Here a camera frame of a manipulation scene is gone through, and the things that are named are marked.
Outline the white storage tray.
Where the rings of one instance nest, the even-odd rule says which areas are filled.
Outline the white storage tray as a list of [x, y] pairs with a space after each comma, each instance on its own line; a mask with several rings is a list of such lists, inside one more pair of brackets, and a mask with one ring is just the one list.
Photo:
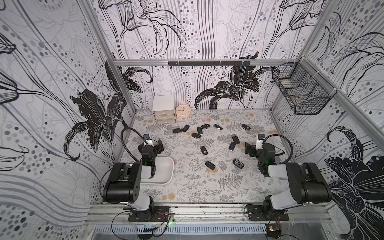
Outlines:
[[174, 161], [170, 157], [156, 157], [156, 170], [152, 178], [152, 168], [142, 166], [141, 185], [167, 185], [173, 178]]

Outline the silver black bmw key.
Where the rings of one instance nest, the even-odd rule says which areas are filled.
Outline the silver black bmw key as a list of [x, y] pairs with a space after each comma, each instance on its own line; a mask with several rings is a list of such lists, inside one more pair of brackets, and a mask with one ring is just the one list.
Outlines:
[[239, 169], [243, 169], [244, 168], [244, 164], [239, 161], [238, 159], [233, 159], [233, 165], [236, 166], [237, 168]]

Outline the black car key front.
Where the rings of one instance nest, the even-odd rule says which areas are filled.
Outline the black car key front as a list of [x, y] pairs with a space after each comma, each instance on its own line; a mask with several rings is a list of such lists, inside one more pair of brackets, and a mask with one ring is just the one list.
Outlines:
[[206, 161], [205, 166], [208, 167], [210, 170], [214, 170], [216, 168], [216, 165], [214, 165], [210, 161]]

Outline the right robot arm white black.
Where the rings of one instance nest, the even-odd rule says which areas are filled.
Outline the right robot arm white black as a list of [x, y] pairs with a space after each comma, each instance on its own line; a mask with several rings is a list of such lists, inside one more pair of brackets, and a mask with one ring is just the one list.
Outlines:
[[289, 184], [287, 190], [265, 198], [264, 213], [331, 201], [332, 191], [315, 163], [276, 164], [274, 145], [259, 141], [256, 145], [245, 143], [245, 146], [245, 153], [257, 158], [257, 167], [264, 177], [287, 180]]

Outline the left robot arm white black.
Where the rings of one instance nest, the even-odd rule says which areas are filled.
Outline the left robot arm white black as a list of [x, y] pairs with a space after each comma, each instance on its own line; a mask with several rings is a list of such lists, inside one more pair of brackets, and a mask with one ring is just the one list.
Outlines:
[[156, 157], [164, 150], [161, 140], [148, 139], [139, 145], [142, 158], [134, 163], [116, 163], [106, 181], [102, 197], [111, 204], [128, 205], [129, 209], [148, 215], [155, 211], [153, 198], [141, 193], [141, 180], [155, 176]]

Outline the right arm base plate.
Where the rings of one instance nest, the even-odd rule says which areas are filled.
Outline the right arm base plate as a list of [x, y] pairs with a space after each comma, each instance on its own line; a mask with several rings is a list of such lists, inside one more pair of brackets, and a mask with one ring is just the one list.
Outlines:
[[248, 204], [244, 207], [244, 213], [252, 222], [260, 221], [288, 221], [289, 216], [285, 211], [280, 210], [265, 210], [262, 205]]

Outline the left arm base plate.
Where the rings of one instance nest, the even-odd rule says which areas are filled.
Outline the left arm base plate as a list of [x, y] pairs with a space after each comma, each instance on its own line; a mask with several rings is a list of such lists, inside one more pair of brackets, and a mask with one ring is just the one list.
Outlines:
[[132, 223], [165, 223], [169, 219], [169, 206], [152, 206], [146, 211], [133, 211], [128, 221]]

